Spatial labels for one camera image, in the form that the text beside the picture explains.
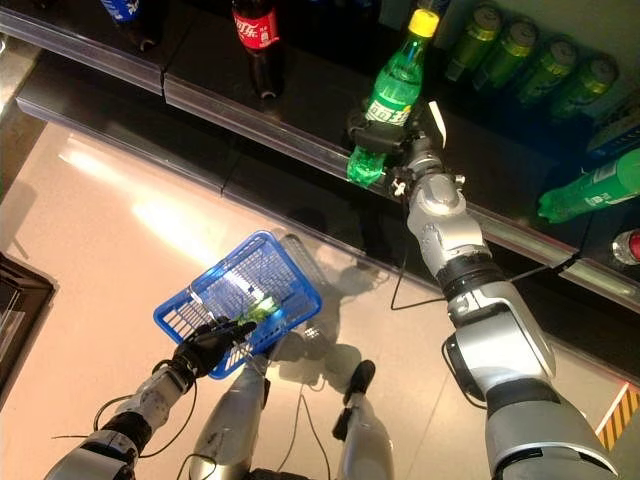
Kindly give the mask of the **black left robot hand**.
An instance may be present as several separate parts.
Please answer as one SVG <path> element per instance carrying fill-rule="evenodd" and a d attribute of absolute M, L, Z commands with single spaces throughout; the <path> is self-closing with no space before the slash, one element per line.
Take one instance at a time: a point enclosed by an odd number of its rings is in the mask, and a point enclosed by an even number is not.
<path fill-rule="evenodd" d="M 204 377 L 234 345 L 243 343 L 256 327 L 257 324 L 251 321 L 243 324 L 230 321 L 216 328 L 202 325 L 177 346 L 169 365 L 185 380 Z"/>

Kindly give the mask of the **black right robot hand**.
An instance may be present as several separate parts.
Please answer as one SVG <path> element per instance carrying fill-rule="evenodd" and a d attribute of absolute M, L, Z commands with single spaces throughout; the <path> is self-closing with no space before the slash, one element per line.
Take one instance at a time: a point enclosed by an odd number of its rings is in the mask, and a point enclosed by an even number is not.
<path fill-rule="evenodd" d="M 387 157 L 405 165 L 441 159 L 447 140 L 444 116 L 436 100 L 419 100 L 403 126 L 365 118 L 363 107 L 349 112 L 346 132 L 354 145 L 348 160 L 350 177 L 382 174 Z"/>

